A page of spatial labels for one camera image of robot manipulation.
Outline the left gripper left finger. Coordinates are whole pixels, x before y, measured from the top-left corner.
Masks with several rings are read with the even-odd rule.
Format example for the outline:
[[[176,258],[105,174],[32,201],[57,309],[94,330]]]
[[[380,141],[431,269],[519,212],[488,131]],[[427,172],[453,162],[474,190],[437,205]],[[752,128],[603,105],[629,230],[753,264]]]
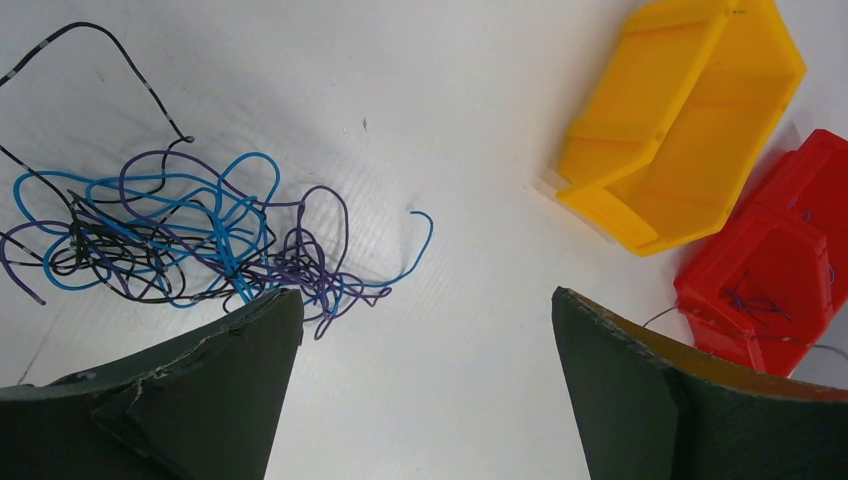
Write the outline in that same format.
[[[1,391],[5,479],[261,479],[303,338],[292,290],[50,384]]]

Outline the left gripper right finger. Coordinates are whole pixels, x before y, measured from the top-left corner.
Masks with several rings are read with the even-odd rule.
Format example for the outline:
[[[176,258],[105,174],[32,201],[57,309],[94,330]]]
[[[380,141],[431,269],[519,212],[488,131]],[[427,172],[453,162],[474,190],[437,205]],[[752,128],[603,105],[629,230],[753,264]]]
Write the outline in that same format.
[[[558,288],[552,326],[594,479],[843,479],[844,390],[752,370]]]

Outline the red plastic bin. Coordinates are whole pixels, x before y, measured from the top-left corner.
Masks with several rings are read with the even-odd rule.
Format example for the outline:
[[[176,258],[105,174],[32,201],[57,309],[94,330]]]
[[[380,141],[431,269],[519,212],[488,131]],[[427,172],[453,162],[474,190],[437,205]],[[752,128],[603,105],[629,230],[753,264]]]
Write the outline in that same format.
[[[697,349],[789,376],[847,301],[847,141],[813,131],[674,286]]]

